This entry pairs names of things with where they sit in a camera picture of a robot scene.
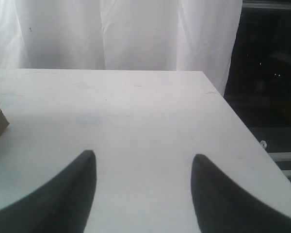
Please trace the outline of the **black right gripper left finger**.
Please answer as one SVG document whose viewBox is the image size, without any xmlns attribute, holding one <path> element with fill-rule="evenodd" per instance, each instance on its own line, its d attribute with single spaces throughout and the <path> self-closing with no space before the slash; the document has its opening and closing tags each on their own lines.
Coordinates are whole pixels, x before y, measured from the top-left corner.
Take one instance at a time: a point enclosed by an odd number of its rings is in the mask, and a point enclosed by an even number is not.
<svg viewBox="0 0 291 233">
<path fill-rule="evenodd" d="M 46 184 L 0 209 L 0 233 L 84 232 L 96 184 L 96 157 L 85 150 Z"/>
</svg>

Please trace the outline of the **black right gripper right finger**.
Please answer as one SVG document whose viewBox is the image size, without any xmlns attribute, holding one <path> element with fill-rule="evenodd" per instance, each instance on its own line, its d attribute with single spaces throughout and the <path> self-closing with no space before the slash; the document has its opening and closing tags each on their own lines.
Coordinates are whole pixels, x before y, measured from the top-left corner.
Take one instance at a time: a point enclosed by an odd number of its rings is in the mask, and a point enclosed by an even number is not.
<svg viewBox="0 0 291 233">
<path fill-rule="evenodd" d="M 290 217 L 248 193 L 203 154 L 193 159 L 191 194 L 203 233 L 291 233 Z"/>
</svg>

